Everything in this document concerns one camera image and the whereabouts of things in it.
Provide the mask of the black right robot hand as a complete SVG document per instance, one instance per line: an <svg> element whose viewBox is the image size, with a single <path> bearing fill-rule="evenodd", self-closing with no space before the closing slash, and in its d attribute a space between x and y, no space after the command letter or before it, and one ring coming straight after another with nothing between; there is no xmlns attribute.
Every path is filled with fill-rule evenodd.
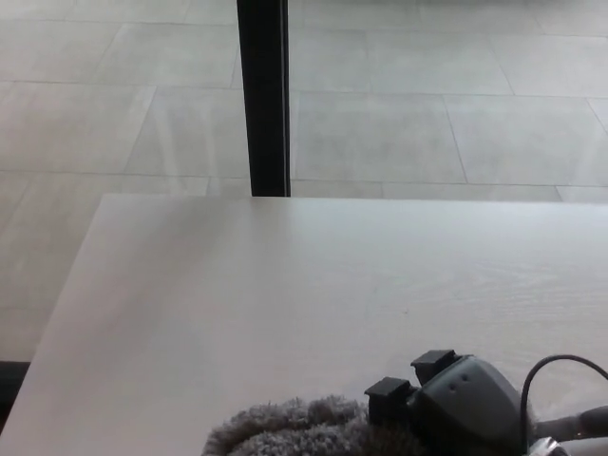
<svg viewBox="0 0 608 456"><path fill-rule="evenodd" d="M385 377L369 387L370 423L399 427L433 455L520 455L521 396L495 367L453 350L410 363L420 383Z"/></svg>

